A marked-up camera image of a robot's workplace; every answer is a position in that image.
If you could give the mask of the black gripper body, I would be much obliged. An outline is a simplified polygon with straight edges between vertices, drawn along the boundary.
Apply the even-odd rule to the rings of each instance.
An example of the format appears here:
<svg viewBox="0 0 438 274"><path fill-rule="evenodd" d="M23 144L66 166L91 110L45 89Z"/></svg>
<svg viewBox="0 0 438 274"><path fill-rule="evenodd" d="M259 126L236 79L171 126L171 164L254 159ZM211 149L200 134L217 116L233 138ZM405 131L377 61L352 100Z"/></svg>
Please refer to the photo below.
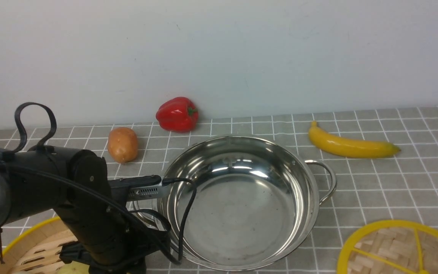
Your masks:
<svg viewBox="0 0 438 274"><path fill-rule="evenodd" d="M63 214L60 218L77 239L62 247L60 259L66 264L72 261L87 264L91 274L145 274L145 258L159 250L152 236L167 251L170 248L168 232L138 229L114 213L96 216L86 213L79 217Z"/></svg>

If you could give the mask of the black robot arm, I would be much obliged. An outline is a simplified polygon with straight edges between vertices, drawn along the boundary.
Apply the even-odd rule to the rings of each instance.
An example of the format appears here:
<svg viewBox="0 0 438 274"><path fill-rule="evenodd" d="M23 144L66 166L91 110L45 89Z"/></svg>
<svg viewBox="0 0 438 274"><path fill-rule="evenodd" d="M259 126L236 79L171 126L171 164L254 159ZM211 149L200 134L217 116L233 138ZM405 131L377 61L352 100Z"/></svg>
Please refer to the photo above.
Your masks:
<svg viewBox="0 0 438 274"><path fill-rule="evenodd" d="M76 237L60 259L89 265L92 274L144 274L145 257L172 259L168 231L148 228L126 203L133 190L162 189L158 175L108 180L104 158L90 150L38 145L0 149L0 234L6 224L54 210Z"/></svg>

